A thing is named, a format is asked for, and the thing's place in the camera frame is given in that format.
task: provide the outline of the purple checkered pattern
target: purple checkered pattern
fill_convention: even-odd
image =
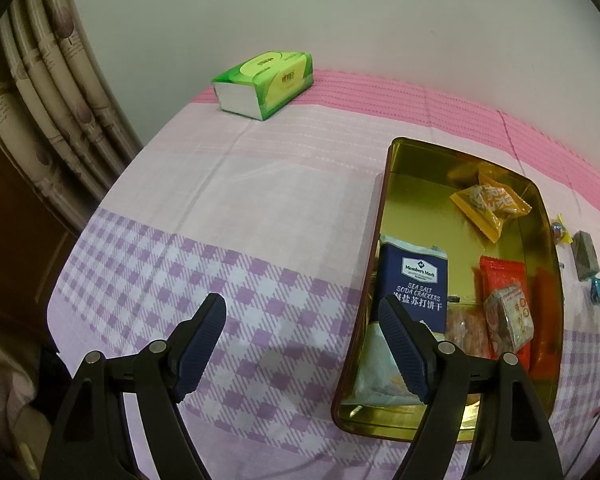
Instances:
[[[600,334],[566,330],[558,395],[550,417],[563,465],[574,459],[593,424],[591,412],[599,405]]]
[[[330,402],[360,292],[99,209],[57,290],[115,355],[168,336],[208,292],[224,332],[186,409],[222,430],[309,458],[394,470],[407,445],[338,430]],[[550,422],[569,464],[600,403],[600,334],[565,331]],[[448,478],[464,468],[457,446]]]

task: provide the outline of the wooden cabinet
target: wooden cabinet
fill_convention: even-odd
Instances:
[[[0,149],[0,320],[51,344],[46,306],[76,240]]]

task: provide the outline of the white wall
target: white wall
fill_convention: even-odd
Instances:
[[[600,169],[600,15],[589,0],[75,0],[143,142],[269,49],[506,111]]]

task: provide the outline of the members mark logo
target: members mark logo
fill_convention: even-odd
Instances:
[[[415,258],[402,259],[402,273],[422,283],[437,283],[438,268],[424,260]]]

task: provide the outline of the candy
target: candy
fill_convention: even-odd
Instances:
[[[520,285],[494,290],[484,302],[484,313],[493,352],[518,352],[534,336],[526,296]]]
[[[564,226],[561,214],[558,214],[558,218],[551,222],[551,234],[554,238],[554,243],[556,245],[562,242],[564,242],[565,244],[570,244],[571,242],[573,242],[571,235],[567,231],[567,228]]]
[[[480,184],[453,193],[451,200],[495,243],[505,220],[528,214],[531,206],[506,184],[483,173],[478,174],[478,180]]]
[[[482,306],[450,302],[446,311],[445,339],[467,355],[488,359],[491,356],[490,343]],[[471,394],[467,397],[466,404],[469,406],[478,400],[479,394]]]
[[[593,277],[591,279],[591,290],[589,291],[591,303],[600,306],[600,278]]]

